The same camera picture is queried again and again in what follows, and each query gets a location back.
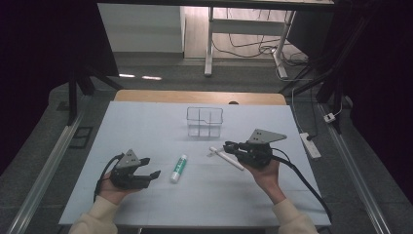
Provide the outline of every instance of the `gray floor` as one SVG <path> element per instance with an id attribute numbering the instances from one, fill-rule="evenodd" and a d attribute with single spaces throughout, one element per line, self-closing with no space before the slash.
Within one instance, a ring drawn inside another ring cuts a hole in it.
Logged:
<path id="1" fill-rule="evenodd" d="M 214 62 L 211 78 L 204 77 L 202 61 L 168 57 L 136 57 L 117 54 L 120 72 L 133 73 L 137 78 L 117 79 L 128 89 L 146 90 L 191 90 L 277 93 L 286 85 L 275 75 L 271 62 L 229 61 Z M 288 67 L 291 76 L 300 67 Z M 143 80 L 142 75 L 160 76 L 161 81 Z M 94 79 L 97 91 L 82 120 L 80 127 L 91 128 L 91 137 L 73 139 L 59 164 L 56 174 L 32 218 L 26 233 L 66 233 L 68 227 L 57 225 L 64 206 L 82 170 L 92 147 L 104 112 L 116 92 L 106 84 Z M 39 175 L 60 136 L 68 117 L 67 85 L 54 89 L 50 94 L 50 104 L 39 124 L 27 140 L 15 161 L 0 177 L 0 233 L 6 233 L 19 210 L 31 185 Z M 304 132 L 316 132 L 310 92 L 294 98 L 298 123 Z M 292 106 L 292 99 L 287 100 Z M 322 158 L 310 161 L 314 170 L 321 196 L 333 213 L 332 233 L 376 233 L 365 206 L 360 201 L 357 190 L 343 165 L 343 161 L 328 126 L 323 122 L 319 107 L 313 102 L 318 127 L 314 142 Z M 344 103 L 341 113 L 342 136 L 355 157 L 368 186 L 377 200 L 392 233 L 413 232 L 413 207 L 394 183 L 373 150 L 353 127 L 349 117 L 350 107 Z M 120 233 L 136 233 L 136 229 L 121 227 Z M 179 233 L 205 233 L 203 230 L 189 230 Z M 249 230 L 247 233 L 258 233 Z M 143 233 L 176 233 L 171 230 L 144 230 Z M 219 233 L 209 230 L 208 233 Z"/>

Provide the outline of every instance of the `power strip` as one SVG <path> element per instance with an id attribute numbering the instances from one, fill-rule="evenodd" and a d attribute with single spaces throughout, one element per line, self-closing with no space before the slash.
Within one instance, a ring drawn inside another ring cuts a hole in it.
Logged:
<path id="1" fill-rule="evenodd" d="M 319 150 L 316 148 L 316 145 L 312 140 L 307 140 L 308 136 L 309 134 L 307 133 L 300 134 L 300 137 L 303 140 L 304 146 L 306 147 L 307 152 L 310 154 L 310 157 L 312 159 L 318 159 L 321 157 Z"/>

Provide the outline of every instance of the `wall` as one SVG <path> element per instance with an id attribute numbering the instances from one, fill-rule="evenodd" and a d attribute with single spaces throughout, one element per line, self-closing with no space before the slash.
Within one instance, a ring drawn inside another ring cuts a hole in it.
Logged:
<path id="1" fill-rule="evenodd" d="M 98 4 L 98 7 L 113 52 L 183 52 L 183 7 L 127 4 Z"/>

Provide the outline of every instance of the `sleeve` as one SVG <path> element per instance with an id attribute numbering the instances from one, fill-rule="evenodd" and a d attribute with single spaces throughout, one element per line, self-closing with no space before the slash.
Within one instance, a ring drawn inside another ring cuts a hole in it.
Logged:
<path id="1" fill-rule="evenodd" d="M 88 213 L 82 214 L 73 223 L 69 230 L 70 234 L 114 234 L 118 228 L 113 223 L 113 218 L 118 210 L 118 206 L 106 199 L 97 196 L 94 205 Z"/>
<path id="2" fill-rule="evenodd" d="M 288 199 L 273 206 L 273 212 L 280 221 L 279 234 L 318 233 L 311 219 L 306 214 L 298 212 Z"/>

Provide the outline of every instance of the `white tabletop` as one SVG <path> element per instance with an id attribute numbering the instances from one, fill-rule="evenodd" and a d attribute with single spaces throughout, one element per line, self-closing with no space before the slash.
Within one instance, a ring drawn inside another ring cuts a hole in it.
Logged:
<path id="1" fill-rule="evenodd" d="M 188 136 L 186 111 L 189 106 L 223 109 L 220 138 Z M 149 188 L 129 195 L 122 202 L 116 224 L 278 226 L 270 199 L 247 170 L 240 171 L 219 156 L 207 156 L 211 146 L 220 148 L 226 140 L 244 142 L 255 129 L 287 135 L 287 139 L 273 142 L 271 146 L 284 151 L 319 191 L 289 106 L 112 101 L 59 223 L 72 224 L 81 213 L 86 213 L 93 204 L 95 183 L 107 162 L 133 149 L 138 158 L 151 158 L 148 166 L 136 170 L 136 175 L 162 172 Z M 173 184 L 169 178 L 181 154 L 188 155 L 188 163 L 179 182 Z M 295 172 L 281 165 L 280 174 L 281 188 L 292 203 L 309 215 L 315 225 L 329 225 L 324 209 Z"/>

